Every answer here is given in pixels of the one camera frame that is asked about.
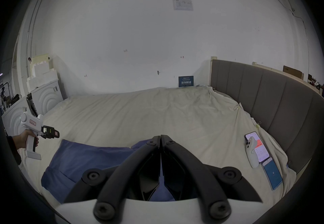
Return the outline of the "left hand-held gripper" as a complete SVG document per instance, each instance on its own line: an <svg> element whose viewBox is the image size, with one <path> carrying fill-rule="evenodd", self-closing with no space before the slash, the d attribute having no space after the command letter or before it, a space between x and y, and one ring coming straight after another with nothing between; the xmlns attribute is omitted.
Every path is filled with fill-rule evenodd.
<svg viewBox="0 0 324 224"><path fill-rule="evenodd" d="M43 125L44 115L39 114L37 117L33 116L29 112L23 112L20 116L22 129L32 131L36 137L41 136L44 139L59 138L59 131L55 130L51 126ZM41 154L35 151L36 137L28 135L26 139L25 155L28 158L41 160Z"/></svg>

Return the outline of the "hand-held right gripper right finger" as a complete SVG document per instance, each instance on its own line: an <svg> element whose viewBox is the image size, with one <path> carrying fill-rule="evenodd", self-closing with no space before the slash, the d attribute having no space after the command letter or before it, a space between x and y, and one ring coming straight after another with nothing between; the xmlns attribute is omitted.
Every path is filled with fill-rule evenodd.
<svg viewBox="0 0 324 224"><path fill-rule="evenodd" d="M176 201L198 198L203 221L227 220L228 199L262 202L237 168L205 165L167 135L161 135L161 165L164 186Z"/></svg>

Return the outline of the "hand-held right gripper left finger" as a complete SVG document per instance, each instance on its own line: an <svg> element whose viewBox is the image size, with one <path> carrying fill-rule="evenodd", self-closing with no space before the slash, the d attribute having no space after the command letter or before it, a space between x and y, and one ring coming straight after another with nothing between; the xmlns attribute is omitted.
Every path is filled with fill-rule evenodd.
<svg viewBox="0 0 324 224"><path fill-rule="evenodd" d="M121 222L126 198L149 201L160 184L160 142L155 136L119 166L88 169L64 203L96 199L93 217L99 222Z"/></svg>

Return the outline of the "person's left hand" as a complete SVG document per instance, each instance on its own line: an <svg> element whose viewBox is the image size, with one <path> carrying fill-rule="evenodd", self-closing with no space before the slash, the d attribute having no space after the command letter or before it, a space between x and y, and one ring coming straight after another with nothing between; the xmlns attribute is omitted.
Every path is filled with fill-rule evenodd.
<svg viewBox="0 0 324 224"><path fill-rule="evenodd" d="M36 138L36 147L38 146L38 137L29 129L25 129L21 134L12 136L16 149L25 149L28 136Z"/></svg>

